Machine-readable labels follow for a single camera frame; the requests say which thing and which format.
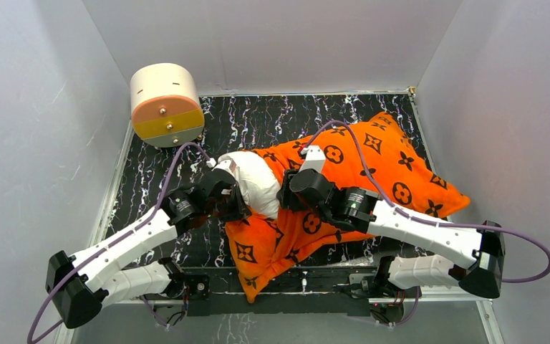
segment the cable connector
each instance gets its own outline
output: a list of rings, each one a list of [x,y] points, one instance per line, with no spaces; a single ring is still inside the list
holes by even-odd
[[[207,162],[209,168],[215,168],[216,167],[216,160],[214,158],[210,158]]]

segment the gray floor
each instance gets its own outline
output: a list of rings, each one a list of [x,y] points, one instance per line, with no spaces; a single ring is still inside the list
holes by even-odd
[[[73,343],[487,343],[475,302],[421,302],[414,318],[376,328],[369,318],[339,314],[189,317],[169,332],[143,305],[113,305],[75,331]]]

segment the orange pillowcase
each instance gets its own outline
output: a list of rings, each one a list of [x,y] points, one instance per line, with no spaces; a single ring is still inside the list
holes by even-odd
[[[387,113],[379,113],[369,122],[350,127],[360,142],[370,173],[395,203],[434,217],[446,217],[469,205],[467,196],[429,171],[410,139]],[[254,152],[266,161],[281,183],[286,169],[302,164],[299,149],[309,139]],[[358,186],[377,191],[366,177],[346,129],[326,130],[313,144],[321,147],[326,155],[322,174],[338,188]],[[320,246],[372,237],[342,232],[322,223],[310,211],[292,213],[283,209],[279,210],[277,220],[254,214],[249,224],[229,222],[226,234],[249,302],[254,302],[272,278],[306,259]]]

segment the metal frame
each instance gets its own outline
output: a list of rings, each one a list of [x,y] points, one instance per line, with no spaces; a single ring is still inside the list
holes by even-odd
[[[412,111],[416,118],[416,123],[418,125],[418,130],[423,133],[423,128],[420,124],[420,116],[418,115],[418,109],[415,104],[415,93],[413,87],[409,87],[406,90],[395,90],[395,91],[354,91],[351,92],[331,92],[331,93],[313,93],[313,94],[301,94],[301,93],[289,93],[289,94],[273,94],[269,96],[292,96],[292,95],[345,95],[345,94],[388,94],[388,95],[409,95],[410,104],[412,106]],[[209,95],[209,97],[243,97],[243,96],[257,96],[251,94],[225,94],[225,95]],[[108,224],[110,223],[111,211],[114,206],[115,200],[117,198],[117,192],[119,190],[119,185],[123,175],[123,168],[125,167],[125,161],[127,160],[127,155],[130,151],[130,146],[132,143],[132,138],[134,136],[134,131],[132,124],[127,127],[127,132],[125,134],[125,139],[123,141],[122,149],[115,165],[115,170],[111,178],[111,182],[108,188],[108,191],[105,195],[105,199],[102,203],[101,217],[98,221],[96,231],[92,235],[91,241],[89,242],[89,247],[96,245],[101,242],[106,235]],[[433,172],[437,173],[435,166],[433,166],[433,158],[431,153],[425,143],[425,152],[427,157],[431,162],[431,169]],[[475,295],[468,294],[463,291],[461,288],[445,288],[445,287],[424,287],[422,297],[420,298],[421,302],[475,302],[480,313],[480,318],[482,319],[482,325],[484,331],[486,332],[486,337],[490,344],[504,344],[503,336],[498,327],[496,317],[492,308],[491,300],[484,300],[482,298],[476,297]],[[372,298],[369,299],[370,303],[393,303],[393,299],[381,299],[381,298]],[[143,302],[140,300],[127,300],[119,302],[120,304],[125,305],[142,305]],[[181,305],[180,300],[157,300],[154,301],[156,305]],[[70,330],[65,326],[60,326],[56,332],[54,339],[54,344],[71,344],[74,338],[74,329]]]

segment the black marble surface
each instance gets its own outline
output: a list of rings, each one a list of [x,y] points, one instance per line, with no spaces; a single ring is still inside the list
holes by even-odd
[[[417,154],[427,161],[408,95],[204,97],[201,105],[206,124],[200,145],[216,159],[227,152],[265,148],[311,135],[331,119],[356,123],[386,110],[397,118],[397,123],[412,139]],[[156,203],[175,149],[158,150],[134,136],[107,237],[125,228]],[[182,157],[168,186],[170,190],[180,183],[192,183],[209,171],[194,150],[187,150]],[[366,265],[389,254],[416,257],[426,252],[395,240],[375,238],[322,247],[300,265]],[[174,242],[154,248],[133,265],[150,264],[167,256],[183,267],[234,265],[223,224],[219,221],[209,221]]]

